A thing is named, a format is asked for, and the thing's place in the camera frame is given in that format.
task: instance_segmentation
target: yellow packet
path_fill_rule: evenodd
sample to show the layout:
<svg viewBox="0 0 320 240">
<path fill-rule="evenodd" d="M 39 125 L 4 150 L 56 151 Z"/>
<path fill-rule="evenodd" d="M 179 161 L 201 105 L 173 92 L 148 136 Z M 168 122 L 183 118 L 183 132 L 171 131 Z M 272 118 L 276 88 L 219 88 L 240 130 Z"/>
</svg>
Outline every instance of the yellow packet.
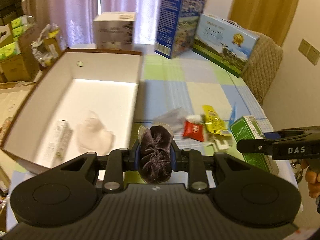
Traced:
<svg viewBox="0 0 320 240">
<path fill-rule="evenodd" d="M 55 38 L 57 36 L 57 34 L 59 33 L 60 29 L 56 29 L 55 31 L 53 32 L 50 32 L 49 33 L 49 38 Z"/>
<path fill-rule="evenodd" d="M 224 121 L 220 119 L 212 106 L 204 105 L 202 109 L 204 111 L 205 125 L 210 133 L 231 136 L 231 133 L 225 127 Z"/>
</svg>

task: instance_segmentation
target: white plastic bag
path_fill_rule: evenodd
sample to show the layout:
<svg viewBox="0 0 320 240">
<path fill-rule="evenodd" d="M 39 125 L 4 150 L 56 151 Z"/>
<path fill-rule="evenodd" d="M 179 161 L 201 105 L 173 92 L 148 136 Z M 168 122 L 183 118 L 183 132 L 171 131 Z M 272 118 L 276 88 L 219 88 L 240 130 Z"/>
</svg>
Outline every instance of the white plastic bag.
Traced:
<svg viewBox="0 0 320 240">
<path fill-rule="evenodd" d="M 96 152 L 106 155 L 110 152 L 115 136 L 108 131 L 97 114 L 89 111 L 87 118 L 76 127 L 76 141 L 79 152 Z"/>
</svg>

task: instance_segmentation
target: wall outlet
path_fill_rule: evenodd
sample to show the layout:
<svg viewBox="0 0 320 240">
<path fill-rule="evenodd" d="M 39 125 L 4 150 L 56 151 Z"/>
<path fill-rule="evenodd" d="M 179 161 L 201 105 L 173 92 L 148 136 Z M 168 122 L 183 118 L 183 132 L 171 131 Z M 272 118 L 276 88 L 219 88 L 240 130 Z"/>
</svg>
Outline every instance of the wall outlet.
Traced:
<svg viewBox="0 0 320 240">
<path fill-rule="evenodd" d="M 305 39 L 302 39 L 298 50 L 302 53 L 303 56 L 307 56 L 310 48 L 311 44 L 307 42 Z"/>
<path fill-rule="evenodd" d="M 308 60 L 311 61 L 313 65 L 316 65 L 318 63 L 318 60 L 320 58 L 320 52 L 313 46 L 309 49 L 309 52 L 307 54 Z"/>
</svg>

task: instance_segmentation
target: red packet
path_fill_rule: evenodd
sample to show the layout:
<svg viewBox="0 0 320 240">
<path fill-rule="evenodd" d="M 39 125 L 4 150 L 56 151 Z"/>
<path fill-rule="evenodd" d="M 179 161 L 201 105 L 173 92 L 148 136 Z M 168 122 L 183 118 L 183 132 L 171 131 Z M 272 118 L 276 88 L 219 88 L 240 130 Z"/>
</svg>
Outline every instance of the red packet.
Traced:
<svg viewBox="0 0 320 240">
<path fill-rule="evenodd" d="M 184 131 L 183 135 L 184 138 L 191 138 L 200 142 L 204 142 L 203 138 L 203 125 L 202 124 L 195 124 L 188 121 L 184 123 Z"/>
</svg>

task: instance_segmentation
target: white product box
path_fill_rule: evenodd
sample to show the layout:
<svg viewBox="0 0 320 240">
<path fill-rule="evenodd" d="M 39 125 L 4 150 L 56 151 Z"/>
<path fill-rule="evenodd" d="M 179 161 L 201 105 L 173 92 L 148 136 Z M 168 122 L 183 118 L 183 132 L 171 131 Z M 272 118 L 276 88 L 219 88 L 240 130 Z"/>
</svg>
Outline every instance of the white product box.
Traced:
<svg viewBox="0 0 320 240">
<path fill-rule="evenodd" d="M 97 49 L 132 50 L 135 12 L 104 12 L 93 20 Z"/>
</svg>

